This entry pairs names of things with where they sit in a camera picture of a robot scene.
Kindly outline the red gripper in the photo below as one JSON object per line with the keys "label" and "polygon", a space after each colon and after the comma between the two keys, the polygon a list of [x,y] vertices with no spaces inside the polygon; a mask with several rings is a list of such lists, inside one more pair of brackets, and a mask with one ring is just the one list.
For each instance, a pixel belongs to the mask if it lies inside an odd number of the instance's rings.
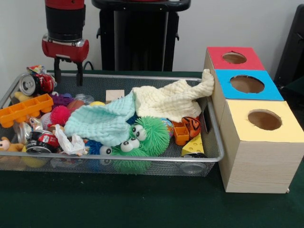
{"label": "red gripper", "polygon": [[60,59],[69,59],[76,62],[77,86],[83,85],[83,65],[82,62],[87,58],[89,52],[89,41],[82,39],[78,42],[58,42],[48,36],[42,38],[42,50],[47,57],[54,58],[54,77],[57,83],[61,81],[61,70],[59,67]]}

